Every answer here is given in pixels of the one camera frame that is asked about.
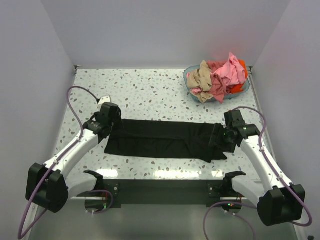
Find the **black t-shirt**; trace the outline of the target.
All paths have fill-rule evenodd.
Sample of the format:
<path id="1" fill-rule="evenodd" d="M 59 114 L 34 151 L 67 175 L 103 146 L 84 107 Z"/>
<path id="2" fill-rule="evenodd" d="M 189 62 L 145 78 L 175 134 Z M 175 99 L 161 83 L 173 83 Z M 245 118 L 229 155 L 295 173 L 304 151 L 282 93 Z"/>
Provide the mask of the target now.
<path id="1" fill-rule="evenodd" d="M 194 122 L 124 119 L 123 128 L 112 131 L 106 154 L 156 159 L 199 159 L 207 163 L 226 160 L 209 146 L 214 125 Z"/>

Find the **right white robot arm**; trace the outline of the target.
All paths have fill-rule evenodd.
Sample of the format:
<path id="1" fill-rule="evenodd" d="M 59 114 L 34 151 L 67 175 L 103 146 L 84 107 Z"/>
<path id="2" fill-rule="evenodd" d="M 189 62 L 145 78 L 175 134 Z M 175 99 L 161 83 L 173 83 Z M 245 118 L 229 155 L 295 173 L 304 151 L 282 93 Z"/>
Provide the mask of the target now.
<path id="1" fill-rule="evenodd" d="M 225 174 L 219 191 L 230 197 L 237 193 L 245 196 L 266 226 L 300 220 L 305 189 L 293 184 L 274 160 L 264 144 L 264 130 L 247 124 L 238 107 L 225 112 L 224 119 L 225 125 L 214 126 L 209 144 L 230 153 L 239 147 L 252 163 L 261 184 L 249 180 L 243 171 L 234 171 Z"/>

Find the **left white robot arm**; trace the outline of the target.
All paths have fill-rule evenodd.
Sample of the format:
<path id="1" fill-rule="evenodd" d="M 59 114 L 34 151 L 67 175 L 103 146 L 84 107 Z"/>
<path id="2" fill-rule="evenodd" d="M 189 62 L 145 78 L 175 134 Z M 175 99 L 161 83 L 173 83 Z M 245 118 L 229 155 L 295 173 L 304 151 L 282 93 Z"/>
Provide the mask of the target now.
<path id="1" fill-rule="evenodd" d="M 105 192 L 104 178 L 97 172 L 85 170 L 83 176 L 75 181 L 68 180 L 68 176 L 88 152 L 108 139 L 113 130 L 121 127 L 119 106 L 111 102 L 103 103 L 57 156 L 29 168 L 25 198 L 30 203 L 57 213 L 72 197 L 82 193 L 99 196 Z"/>

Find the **orange t-shirt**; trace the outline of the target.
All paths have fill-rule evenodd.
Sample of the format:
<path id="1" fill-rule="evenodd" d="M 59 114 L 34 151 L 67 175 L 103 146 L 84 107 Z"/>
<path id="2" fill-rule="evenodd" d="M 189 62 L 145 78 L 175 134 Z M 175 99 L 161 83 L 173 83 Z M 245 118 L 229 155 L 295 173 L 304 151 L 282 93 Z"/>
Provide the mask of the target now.
<path id="1" fill-rule="evenodd" d="M 242 93 L 244 91 L 244 85 L 247 82 L 247 78 L 248 78 L 248 71 L 246 68 L 245 61 L 239 59 L 238 62 L 241 65 L 242 70 L 237 72 L 237 76 L 238 76 L 237 83 L 234 85 L 228 86 L 229 93 L 232 95 Z"/>

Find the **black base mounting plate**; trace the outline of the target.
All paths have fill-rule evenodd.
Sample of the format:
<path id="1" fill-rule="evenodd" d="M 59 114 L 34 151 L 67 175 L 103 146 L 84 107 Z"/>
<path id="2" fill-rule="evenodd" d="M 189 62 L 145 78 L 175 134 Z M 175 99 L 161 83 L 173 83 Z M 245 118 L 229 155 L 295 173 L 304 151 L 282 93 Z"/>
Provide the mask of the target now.
<path id="1" fill-rule="evenodd" d="M 103 189 L 113 195 L 113 208 L 122 205 L 211 205 L 240 200 L 240 194 L 223 187 L 223 180 L 105 179 Z"/>

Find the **light pink t-shirt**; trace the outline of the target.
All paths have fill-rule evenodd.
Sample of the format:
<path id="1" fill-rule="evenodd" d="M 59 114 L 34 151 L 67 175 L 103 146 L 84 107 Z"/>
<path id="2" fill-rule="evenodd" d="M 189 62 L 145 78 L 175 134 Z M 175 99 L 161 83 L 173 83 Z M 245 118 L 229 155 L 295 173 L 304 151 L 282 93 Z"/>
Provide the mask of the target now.
<path id="1" fill-rule="evenodd" d="M 199 94 L 199 93 L 201 93 L 203 90 L 200 88 L 200 87 L 198 87 L 198 88 L 192 88 L 191 89 L 191 92 L 194 94 L 194 95 L 197 95 L 197 94 Z"/>

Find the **teal plastic laundry basket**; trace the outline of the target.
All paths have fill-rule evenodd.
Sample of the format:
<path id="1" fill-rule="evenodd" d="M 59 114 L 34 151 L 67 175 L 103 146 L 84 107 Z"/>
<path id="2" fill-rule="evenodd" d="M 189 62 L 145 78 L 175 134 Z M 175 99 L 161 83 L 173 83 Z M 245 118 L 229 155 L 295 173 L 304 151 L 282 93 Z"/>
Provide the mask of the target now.
<path id="1" fill-rule="evenodd" d="M 184 71 L 191 97 L 199 103 L 223 103 L 246 92 L 250 83 L 245 62 L 202 61 Z"/>

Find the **beige t-shirt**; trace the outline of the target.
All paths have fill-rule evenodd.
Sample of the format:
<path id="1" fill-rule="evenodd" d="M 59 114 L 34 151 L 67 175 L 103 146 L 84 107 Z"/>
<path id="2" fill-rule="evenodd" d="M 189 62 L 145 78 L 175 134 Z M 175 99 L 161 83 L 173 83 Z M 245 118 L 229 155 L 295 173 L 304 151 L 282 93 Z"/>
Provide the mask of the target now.
<path id="1" fill-rule="evenodd" d="M 212 89 L 212 70 L 206 61 L 202 61 L 200 67 L 190 72 L 187 76 L 187 87 L 191 95 L 196 97 L 201 103 L 211 100 L 214 96 L 210 93 Z M 194 95 L 191 89 L 201 88 L 202 92 Z"/>

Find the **aluminium frame rail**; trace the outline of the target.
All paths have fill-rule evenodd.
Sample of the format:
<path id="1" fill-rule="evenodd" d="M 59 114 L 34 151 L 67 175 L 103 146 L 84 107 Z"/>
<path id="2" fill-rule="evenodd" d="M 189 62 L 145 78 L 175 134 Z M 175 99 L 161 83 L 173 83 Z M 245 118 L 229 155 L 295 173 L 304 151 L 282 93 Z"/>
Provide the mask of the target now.
<path id="1" fill-rule="evenodd" d="M 111 194 L 111 192 L 109 191 L 105 191 L 105 192 L 97 192 L 97 193 L 89 193 L 89 192 L 86 192 L 86 193 L 83 193 L 83 194 L 102 194 L 102 196 L 104 196 L 105 198 L 105 203 L 102 205 L 101 209 L 99 210 L 96 210 L 93 212 L 93 214 L 101 214 L 101 213 L 104 213 L 105 211 L 107 211 L 108 209 L 110 209 L 113 205 L 113 202 L 114 202 L 114 196 Z M 29 210 L 31 208 L 32 205 L 37 205 L 35 203 L 30 203 L 28 201 L 28 204 L 27 204 L 27 207 L 24 211 L 24 214 L 23 214 L 23 217 L 22 217 L 22 220 L 21 220 L 21 223 L 20 223 L 20 226 L 19 226 L 19 230 L 18 230 L 18 239 L 22 240 L 27 234 L 28 232 L 32 229 L 32 227 L 39 221 L 39 217 L 36 217 L 34 218 L 33 222 L 27 227 L 25 228 L 24 227 L 24 224 L 25 224 L 25 221 L 27 219 L 27 215 L 29 213 Z M 256 209 L 257 208 L 251 203 L 249 205 L 249 208 L 252 208 L 252 209 Z M 306 211 L 308 212 L 308 208 L 306 207 L 305 203 L 303 203 L 303 211 Z M 299 220 L 296 220 L 294 222 L 290 222 L 292 223 L 293 225 L 296 225 L 296 226 L 300 226 L 300 223 L 298 222 Z"/>

